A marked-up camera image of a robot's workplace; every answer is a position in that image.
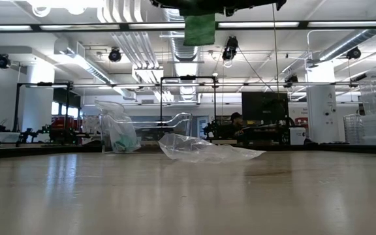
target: green cloth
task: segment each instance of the green cloth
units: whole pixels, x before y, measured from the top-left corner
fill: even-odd
[[[184,46],[212,45],[215,40],[215,14],[185,17]]]

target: computer monitor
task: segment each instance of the computer monitor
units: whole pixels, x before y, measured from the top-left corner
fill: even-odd
[[[243,92],[242,116],[247,121],[285,120],[288,115],[288,96],[275,92]]]

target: clear plastic bag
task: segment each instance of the clear plastic bag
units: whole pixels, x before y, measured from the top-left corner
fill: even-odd
[[[164,154],[171,159],[190,163],[229,163],[258,157],[265,151],[235,148],[229,145],[216,146],[203,139],[166,134],[159,141]]]
[[[101,140],[104,152],[129,153],[140,148],[131,118],[116,102],[95,101],[101,111]]]

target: white column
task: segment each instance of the white column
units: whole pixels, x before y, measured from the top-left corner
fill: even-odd
[[[54,82],[55,70],[53,66],[40,63],[27,68],[26,83]],[[22,131],[33,128],[41,129],[52,122],[53,88],[22,88],[23,97],[20,99],[23,112],[20,114]]]
[[[335,82],[332,61],[318,64],[307,72],[308,82]],[[312,141],[329,143],[339,141],[339,124],[335,86],[307,88],[309,135]]]

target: clear plastic sheet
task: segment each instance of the clear plastic sheet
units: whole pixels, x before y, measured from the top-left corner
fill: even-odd
[[[131,118],[122,105],[116,102],[95,101],[101,111],[101,140],[104,152],[130,153],[140,148]]]
[[[229,163],[258,157],[265,151],[235,148],[229,145],[216,146],[203,139],[166,134],[159,141],[164,154],[171,159],[190,163]]]

